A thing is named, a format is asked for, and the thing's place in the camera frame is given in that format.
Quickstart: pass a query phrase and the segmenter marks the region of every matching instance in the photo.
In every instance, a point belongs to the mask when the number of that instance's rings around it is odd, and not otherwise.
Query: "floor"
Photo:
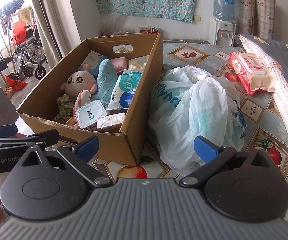
[[[47,72],[50,70],[47,62],[44,62],[42,66],[45,67]],[[8,74],[7,69],[2,71],[2,74],[3,75]],[[34,75],[31,77],[25,77],[22,81],[28,83],[28,85],[20,91],[14,91],[14,94],[10,99],[16,108],[18,108],[18,106],[22,103],[22,101],[26,98],[26,96],[31,92],[31,90],[39,83],[39,80],[36,79]],[[5,82],[0,75],[0,87],[3,88],[5,86],[6,86]]]

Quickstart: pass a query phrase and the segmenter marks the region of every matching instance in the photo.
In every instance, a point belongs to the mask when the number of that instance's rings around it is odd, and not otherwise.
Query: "blue water jug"
[[[220,20],[234,21],[235,5],[235,0],[214,0],[213,14]]]

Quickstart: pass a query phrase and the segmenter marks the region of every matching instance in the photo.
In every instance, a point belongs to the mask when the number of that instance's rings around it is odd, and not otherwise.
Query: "pomegranate pattern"
[[[195,52],[182,52],[183,57],[197,57],[197,53]]]
[[[281,169],[282,155],[280,154],[280,151],[276,149],[274,142],[272,142],[269,137],[267,139],[258,139],[258,141],[260,143],[258,143],[257,146],[264,148],[276,166]]]

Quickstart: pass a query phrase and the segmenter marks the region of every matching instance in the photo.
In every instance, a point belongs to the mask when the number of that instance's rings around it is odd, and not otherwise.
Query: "electrical outlet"
[[[200,15],[194,15],[194,22],[200,23]]]

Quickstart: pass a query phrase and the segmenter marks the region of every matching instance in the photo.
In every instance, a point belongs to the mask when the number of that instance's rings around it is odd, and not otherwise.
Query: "green cloth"
[[[65,124],[73,116],[74,104],[69,100],[69,96],[64,94],[57,99],[57,105],[59,106],[59,113],[54,118],[54,122]]]

